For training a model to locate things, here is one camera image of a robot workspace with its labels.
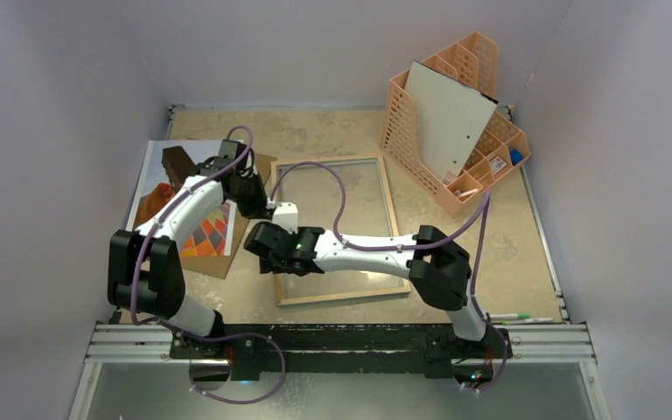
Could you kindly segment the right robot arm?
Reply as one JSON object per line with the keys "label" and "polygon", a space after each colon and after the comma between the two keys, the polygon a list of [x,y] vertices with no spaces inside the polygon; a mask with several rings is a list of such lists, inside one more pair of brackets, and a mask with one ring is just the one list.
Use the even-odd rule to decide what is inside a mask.
{"label": "right robot arm", "polygon": [[425,304],[446,312],[463,354],[476,356],[490,345],[487,322],[469,296],[470,255],[436,227],[422,225],[417,233],[401,236],[338,237],[322,227],[289,231],[262,221],[243,247],[258,257],[262,273],[304,277],[364,271],[408,280]]}

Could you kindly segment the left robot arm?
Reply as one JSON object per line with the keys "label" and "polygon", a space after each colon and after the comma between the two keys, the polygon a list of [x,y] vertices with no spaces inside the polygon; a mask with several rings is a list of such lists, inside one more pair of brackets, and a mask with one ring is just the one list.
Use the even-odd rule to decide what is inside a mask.
{"label": "left robot arm", "polygon": [[218,311],[187,294],[179,254],[202,221],[228,200],[245,218],[271,216],[252,144],[229,138],[216,156],[193,168],[155,215],[132,230],[116,231],[108,246],[109,303],[189,334],[206,358],[225,349],[225,323]]}

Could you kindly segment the brown cardboard backing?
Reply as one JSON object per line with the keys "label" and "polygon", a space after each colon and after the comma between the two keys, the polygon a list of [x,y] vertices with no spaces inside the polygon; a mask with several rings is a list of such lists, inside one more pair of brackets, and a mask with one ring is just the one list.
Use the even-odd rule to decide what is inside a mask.
{"label": "brown cardboard backing", "polygon": [[183,245],[180,251],[182,268],[224,279],[248,225],[249,220],[240,214],[234,202],[226,201],[215,208]]}

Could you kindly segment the hot air balloon photo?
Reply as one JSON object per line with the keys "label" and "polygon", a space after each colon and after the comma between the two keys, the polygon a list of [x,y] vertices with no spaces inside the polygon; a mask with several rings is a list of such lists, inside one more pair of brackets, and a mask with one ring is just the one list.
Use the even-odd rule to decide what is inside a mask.
{"label": "hot air balloon photo", "polygon": [[224,204],[222,186],[207,181],[221,140],[148,142],[126,229],[168,237],[178,252],[194,229]]}

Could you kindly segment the blue wooden picture frame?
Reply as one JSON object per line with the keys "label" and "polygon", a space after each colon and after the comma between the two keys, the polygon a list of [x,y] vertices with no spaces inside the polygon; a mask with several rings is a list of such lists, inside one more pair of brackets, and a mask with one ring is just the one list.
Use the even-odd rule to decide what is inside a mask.
{"label": "blue wooden picture frame", "polygon": [[[379,157],[377,155],[363,155],[363,156],[356,156],[356,157],[326,157],[326,158],[316,159],[316,160],[313,161],[312,164],[301,164],[301,163],[296,162],[296,161],[278,160],[275,163],[273,163],[272,166],[271,166],[272,185],[274,186],[275,199],[276,199],[276,201],[281,201],[281,200],[277,199],[277,188],[279,187],[279,183],[277,181],[275,181],[276,172],[273,168],[274,165],[277,165],[277,164],[280,164],[280,163],[285,163],[285,164],[291,165],[293,168],[298,168],[299,166],[304,166],[304,165],[316,165],[316,166],[319,166],[321,168],[325,168],[325,166],[322,163],[326,160],[331,160],[331,159],[334,159],[334,158],[338,159],[338,160],[341,160],[341,159],[356,159],[356,158],[371,158],[371,157],[379,158],[384,163],[382,157]],[[340,218],[341,218],[343,212],[345,211],[346,201],[347,201],[345,187],[343,185],[340,185],[339,187],[340,187],[340,190],[341,190],[340,209],[339,209],[339,211],[338,211],[338,213],[337,213],[337,215],[336,215],[336,217],[333,221],[332,228],[327,229],[327,230],[334,231],[338,237],[342,237],[344,235],[357,235],[357,234],[342,234],[339,231]],[[371,298],[393,298],[393,297],[404,297],[404,296],[363,297],[363,298],[367,298],[367,299],[371,299]]]}

